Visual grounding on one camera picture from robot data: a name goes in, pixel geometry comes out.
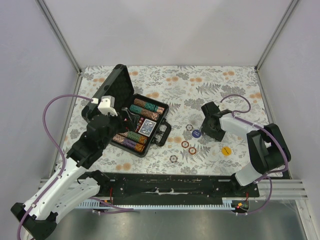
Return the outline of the red playing card deck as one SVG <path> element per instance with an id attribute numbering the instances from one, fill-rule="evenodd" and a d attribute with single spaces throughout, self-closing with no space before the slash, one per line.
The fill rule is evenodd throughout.
<path id="1" fill-rule="evenodd" d="M 138 123 L 137 123 L 137 126 L 136 126 L 136 129 L 135 129 L 135 132 L 136 132 L 136 133 L 140 130 L 141 126 L 142 126 L 143 123 L 144 123 L 144 120 L 145 120 L 144 117 L 140 117 L 140 118 L 139 118 Z"/>

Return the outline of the blue playing card deck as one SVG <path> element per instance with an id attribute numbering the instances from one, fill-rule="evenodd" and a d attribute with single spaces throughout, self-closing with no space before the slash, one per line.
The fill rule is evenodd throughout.
<path id="1" fill-rule="evenodd" d="M 145 119 L 139 128 L 138 133 L 143 136 L 150 137 L 154 128 L 156 127 L 156 124 L 157 123 L 155 121 Z"/>

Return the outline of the black poker set case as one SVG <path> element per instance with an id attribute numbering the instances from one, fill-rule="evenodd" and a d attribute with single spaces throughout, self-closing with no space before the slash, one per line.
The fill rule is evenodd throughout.
<path id="1" fill-rule="evenodd" d="M 172 129 L 171 125 L 166 120 L 166 115 L 169 111 L 169 105 L 135 93 L 126 65 L 118 64 L 114 67 L 110 75 L 106 78 L 94 95 L 94 97 L 98 99 L 100 99 L 102 96 L 112 96 L 115 98 L 114 108 L 117 113 L 120 112 L 122 108 L 128 108 L 130 110 L 130 106 L 134 105 L 135 99 L 140 99 L 164 108 L 164 112 L 159 114 L 158 120 L 153 120 L 136 113 L 140 117 L 156 122 L 156 126 L 153 129 L 151 136 L 147 137 L 146 144 L 143 144 L 143 152 L 136 152 L 135 150 L 120 145 L 113 140 L 111 141 L 111 145 L 142 158 L 147 154 L 152 144 L 162 147 L 166 143 Z"/>

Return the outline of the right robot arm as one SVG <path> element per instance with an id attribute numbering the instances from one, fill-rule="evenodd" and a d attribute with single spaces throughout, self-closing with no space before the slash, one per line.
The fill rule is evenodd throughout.
<path id="1" fill-rule="evenodd" d="M 247 142 L 250 162 L 231 176 L 229 191 L 233 196 L 242 196 L 248 185 L 269 174 L 288 170 L 291 154 L 276 124 L 260 126 L 235 116 L 229 109 L 220 110 L 212 101 L 203 105 L 201 110 L 204 114 L 200 127 L 202 135 L 221 142 L 228 132 Z"/>

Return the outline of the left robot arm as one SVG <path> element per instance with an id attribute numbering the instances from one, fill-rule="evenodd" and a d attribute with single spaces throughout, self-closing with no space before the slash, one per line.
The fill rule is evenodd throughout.
<path id="1" fill-rule="evenodd" d="M 84 174 L 102 155 L 114 136 L 135 130 L 139 116 L 127 108 L 116 112 L 107 108 L 105 113 L 94 116 L 86 131 L 62 157 L 62 165 L 38 192 L 24 203 L 15 203 L 11 212 L 19 221 L 17 238 L 25 229 L 36 240 L 45 240 L 58 223 L 83 201 L 95 196 L 103 197 L 110 192 L 109 182 L 100 179 L 104 175 L 97 171 L 84 182 L 68 191 L 68 188 Z"/>

